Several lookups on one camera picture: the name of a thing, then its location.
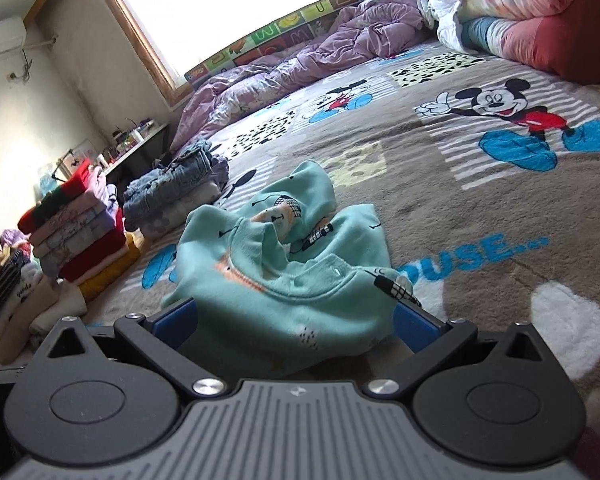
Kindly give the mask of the teal lion print sweatshirt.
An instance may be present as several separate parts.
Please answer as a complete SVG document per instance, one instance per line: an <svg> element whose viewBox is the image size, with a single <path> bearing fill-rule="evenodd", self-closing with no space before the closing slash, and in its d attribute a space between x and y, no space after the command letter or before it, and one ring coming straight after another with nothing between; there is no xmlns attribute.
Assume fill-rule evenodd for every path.
<svg viewBox="0 0 600 480"><path fill-rule="evenodd" d="M197 307L180 352L224 379L279 378L358 356L393 333L398 304L414 301L411 282L390 266L375 208L339 208L312 160L236 211L192 211L175 263L163 304Z"/></svg>

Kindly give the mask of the colourful alphabet foam headboard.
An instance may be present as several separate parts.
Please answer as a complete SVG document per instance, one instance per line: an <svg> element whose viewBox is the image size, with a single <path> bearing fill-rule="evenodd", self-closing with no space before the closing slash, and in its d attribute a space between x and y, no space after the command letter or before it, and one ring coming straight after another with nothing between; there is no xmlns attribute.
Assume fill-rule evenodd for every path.
<svg viewBox="0 0 600 480"><path fill-rule="evenodd" d="M280 52L326 34L341 9L364 0L318 0L240 38L191 68L186 81L197 89L211 76L246 65L263 55Z"/></svg>

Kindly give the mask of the colourful folded clothes stack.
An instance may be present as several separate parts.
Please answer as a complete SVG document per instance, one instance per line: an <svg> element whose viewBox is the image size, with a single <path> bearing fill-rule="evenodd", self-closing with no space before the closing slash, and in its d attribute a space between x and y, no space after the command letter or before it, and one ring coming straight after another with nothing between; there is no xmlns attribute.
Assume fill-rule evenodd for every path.
<svg viewBox="0 0 600 480"><path fill-rule="evenodd" d="M17 226L46 278L79 286L86 301L140 258L135 236L124 226L116 186L87 160L27 210Z"/></svg>

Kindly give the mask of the purple crumpled duvet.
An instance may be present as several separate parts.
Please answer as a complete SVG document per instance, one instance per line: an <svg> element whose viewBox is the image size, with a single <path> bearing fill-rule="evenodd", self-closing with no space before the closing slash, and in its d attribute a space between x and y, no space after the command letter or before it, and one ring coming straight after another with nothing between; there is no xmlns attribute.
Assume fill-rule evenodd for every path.
<svg viewBox="0 0 600 480"><path fill-rule="evenodd" d="M365 0L343 8L329 32L261 56L204 82L183 108L172 154L196 138L277 102L301 88L373 58L388 58L426 38L417 0Z"/></svg>

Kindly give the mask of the Mickey Mouse plush bed blanket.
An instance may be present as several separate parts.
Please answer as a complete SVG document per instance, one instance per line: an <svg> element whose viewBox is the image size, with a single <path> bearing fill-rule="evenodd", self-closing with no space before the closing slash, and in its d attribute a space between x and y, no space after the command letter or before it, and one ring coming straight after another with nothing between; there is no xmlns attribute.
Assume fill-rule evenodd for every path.
<svg viewBox="0 0 600 480"><path fill-rule="evenodd" d="M600 434L600 87L422 44L215 133L237 210L300 162L370 203L422 306L484 330L529 321Z"/></svg>

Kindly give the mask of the folded blue jeans stack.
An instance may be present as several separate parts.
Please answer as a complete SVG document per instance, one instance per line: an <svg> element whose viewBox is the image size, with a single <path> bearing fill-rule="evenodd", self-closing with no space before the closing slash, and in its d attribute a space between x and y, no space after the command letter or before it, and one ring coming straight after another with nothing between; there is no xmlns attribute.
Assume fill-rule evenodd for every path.
<svg viewBox="0 0 600 480"><path fill-rule="evenodd" d="M131 181L123 192L125 229L136 231L151 222L164 228L174 206L194 208L213 202L228 182L228 160L215 154L212 143L197 139L166 165Z"/></svg>

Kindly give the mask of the cluttered white desk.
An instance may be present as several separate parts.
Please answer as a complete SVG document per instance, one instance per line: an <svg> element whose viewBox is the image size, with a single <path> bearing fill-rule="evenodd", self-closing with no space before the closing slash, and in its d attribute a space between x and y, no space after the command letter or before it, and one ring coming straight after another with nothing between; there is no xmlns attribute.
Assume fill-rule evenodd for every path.
<svg viewBox="0 0 600 480"><path fill-rule="evenodd" d="M165 151L168 132L169 125L166 122L158 124L155 119L147 119L136 124L131 130L119 131L114 136L117 143L107 146L101 152L96 151L89 140L83 141L58 158L56 166L50 172L50 178L58 183L64 183L84 162L102 168L102 173L113 179L118 174L132 176L131 160L135 156L140 156L144 164L149 165L151 142L158 142L161 145L160 150Z"/></svg>

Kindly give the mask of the white and pink quilt pile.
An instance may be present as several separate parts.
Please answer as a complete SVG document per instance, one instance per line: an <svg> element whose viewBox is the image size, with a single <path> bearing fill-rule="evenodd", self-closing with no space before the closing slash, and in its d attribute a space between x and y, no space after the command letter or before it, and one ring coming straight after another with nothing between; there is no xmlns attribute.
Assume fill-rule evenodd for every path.
<svg viewBox="0 0 600 480"><path fill-rule="evenodd" d="M600 84L600 0L418 0L439 41Z"/></svg>

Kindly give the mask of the striped and beige clothes stack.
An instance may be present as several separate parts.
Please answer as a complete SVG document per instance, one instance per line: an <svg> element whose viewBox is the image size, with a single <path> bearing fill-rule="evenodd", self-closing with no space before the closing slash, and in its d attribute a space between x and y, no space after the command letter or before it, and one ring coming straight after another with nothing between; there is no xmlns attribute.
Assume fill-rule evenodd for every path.
<svg viewBox="0 0 600 480"><path fill-rule="evenodd" d="M21 364L66 316L86 315L79 287L49 278L28 238L7 229L0 237L0 367Z"/></svg>

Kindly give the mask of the white wall air conditioner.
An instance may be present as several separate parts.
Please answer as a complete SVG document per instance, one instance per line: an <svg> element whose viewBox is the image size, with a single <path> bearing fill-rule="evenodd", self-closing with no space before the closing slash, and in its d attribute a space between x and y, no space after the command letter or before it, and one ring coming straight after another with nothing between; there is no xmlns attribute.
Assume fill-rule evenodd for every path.
<svg viewBox="0 0 600 480"><path fill-rule="evenodd" d="M27 31L23 20L13 16L0 21L0 56L18 51L24 46Z"/></svg>

